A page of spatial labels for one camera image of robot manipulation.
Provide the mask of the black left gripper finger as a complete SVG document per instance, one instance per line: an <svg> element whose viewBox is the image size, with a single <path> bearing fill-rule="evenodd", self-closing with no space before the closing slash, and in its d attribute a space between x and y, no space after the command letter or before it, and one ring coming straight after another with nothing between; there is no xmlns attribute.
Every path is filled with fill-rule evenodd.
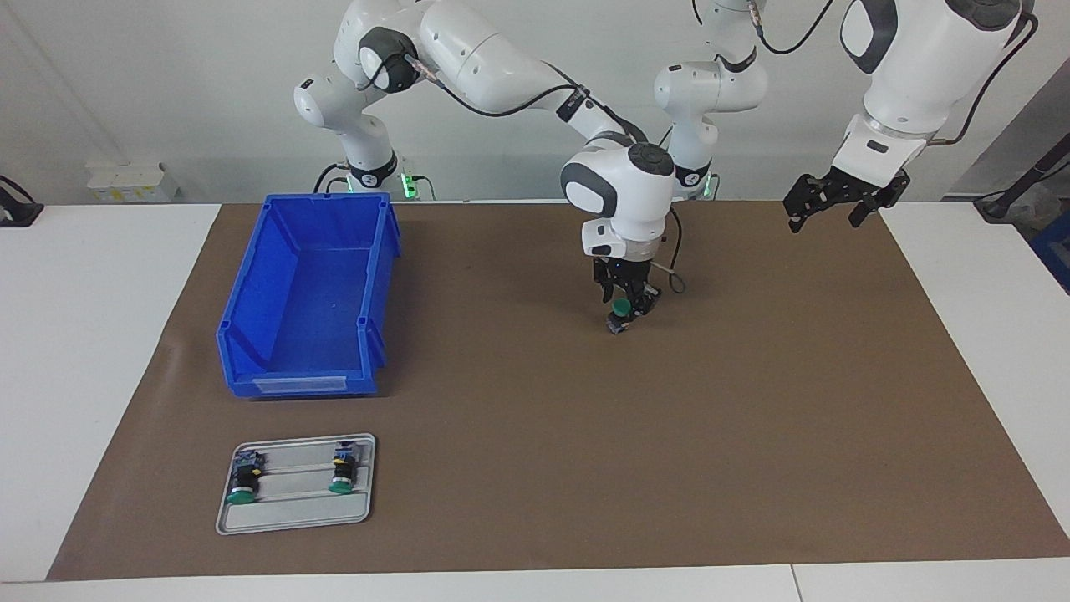
<svg viewBox="0 0 1070 602"><path fill-rule="evenodd" d="M885 194L883 191L863 191L857 195L856 205L849 213L849 225L852 228L860 228L868 216L878 212L885 206Z"/></svg>
<svg viewBox="0 0 1070 602"><path fill-rule="evenodd" d="M802 174L792 184L791 190L783 198L791 233L797 235L808 218L834 205L827 198L829 184L829 179L811 174Z"/></svg>

